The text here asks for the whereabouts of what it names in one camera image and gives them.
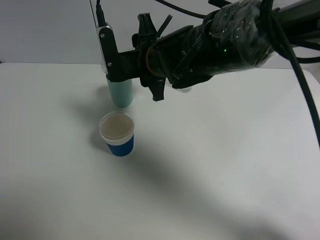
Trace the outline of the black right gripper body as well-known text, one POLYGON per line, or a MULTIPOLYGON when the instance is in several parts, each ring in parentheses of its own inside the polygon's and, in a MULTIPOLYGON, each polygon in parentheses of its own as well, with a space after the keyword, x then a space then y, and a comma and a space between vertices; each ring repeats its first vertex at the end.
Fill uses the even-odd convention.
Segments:
POLYGON ((198 39, 202 39, 203 27, 185 26, 169 35, 157 38, 151 45, 139 51, 139 77, 165 78, 174 88, 186 88, 207 82, 212 77, 201 73, 193 62, 197 58, 198 39))

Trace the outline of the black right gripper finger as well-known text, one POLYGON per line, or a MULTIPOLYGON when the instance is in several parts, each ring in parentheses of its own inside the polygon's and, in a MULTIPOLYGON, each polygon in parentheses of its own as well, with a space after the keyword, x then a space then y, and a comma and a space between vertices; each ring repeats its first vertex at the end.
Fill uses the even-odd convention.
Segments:
POLYGON ((151 45, 156 40, 157 30, 149 13, 141 13, 137 16, 138 32, 131 37, 132 46, 139 49, 144 45, 151 45))
POLYGON ((159 102, 164 100, 165 78, 158 77, 141 77, 140 84, 144 88, 148 88, 152 94, 152 100, 159 102))

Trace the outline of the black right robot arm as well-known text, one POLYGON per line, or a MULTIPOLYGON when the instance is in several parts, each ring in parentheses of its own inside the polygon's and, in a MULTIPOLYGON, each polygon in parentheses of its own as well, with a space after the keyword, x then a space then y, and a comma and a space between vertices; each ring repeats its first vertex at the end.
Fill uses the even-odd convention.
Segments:
POLYGON ((164 99, 165 83, 185 89, 215 75, 261 67, 273 53, 298 64, 318 57, 294 57, 294 46, 318 50, 320 3, 303 0, 286 8, 271 0, 223 1, 198 26, 188 25, 166 36, 155 29, 148 13, 138 16, 132 37, 139 51, 138 78, 154 101, 164 99))

